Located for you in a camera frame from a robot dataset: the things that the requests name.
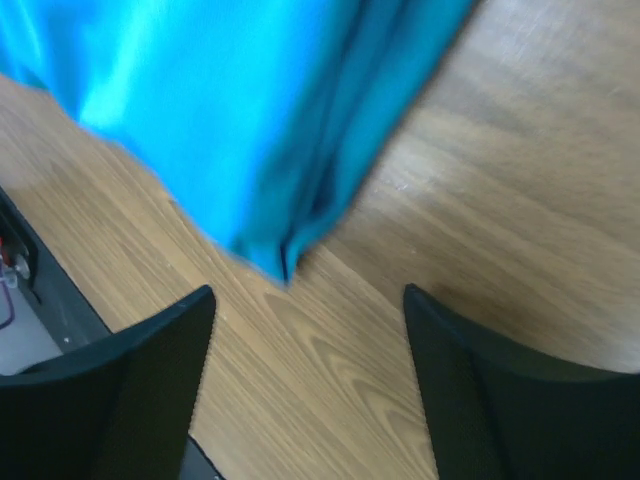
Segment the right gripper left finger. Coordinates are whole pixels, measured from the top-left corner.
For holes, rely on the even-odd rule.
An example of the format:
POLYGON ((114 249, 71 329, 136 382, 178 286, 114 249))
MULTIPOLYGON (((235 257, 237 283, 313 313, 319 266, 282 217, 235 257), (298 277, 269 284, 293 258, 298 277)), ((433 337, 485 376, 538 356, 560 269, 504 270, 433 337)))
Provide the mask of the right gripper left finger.
POLYGON ((2 377, 2 478, 179 478, 215 311, 204 285, 144 321, 2 377))

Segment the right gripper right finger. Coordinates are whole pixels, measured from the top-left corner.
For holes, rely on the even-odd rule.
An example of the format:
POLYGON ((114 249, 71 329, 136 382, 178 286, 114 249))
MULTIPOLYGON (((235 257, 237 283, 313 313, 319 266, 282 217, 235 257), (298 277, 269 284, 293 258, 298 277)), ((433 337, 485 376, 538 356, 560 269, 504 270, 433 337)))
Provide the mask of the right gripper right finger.
POLYGON ((403 310, 439 478, 638 478, 638 374, 527 347, 414 284, 403 310))

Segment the teal blue t shirt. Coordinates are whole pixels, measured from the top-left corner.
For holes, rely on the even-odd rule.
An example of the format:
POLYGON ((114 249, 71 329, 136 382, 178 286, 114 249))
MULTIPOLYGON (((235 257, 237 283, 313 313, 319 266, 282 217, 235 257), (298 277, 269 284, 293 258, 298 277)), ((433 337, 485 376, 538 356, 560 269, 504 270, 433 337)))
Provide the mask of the teal blue t shirt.
POLYGON ((1 71, 288 282, 349 209, 469 1, 5 1, 1 71))

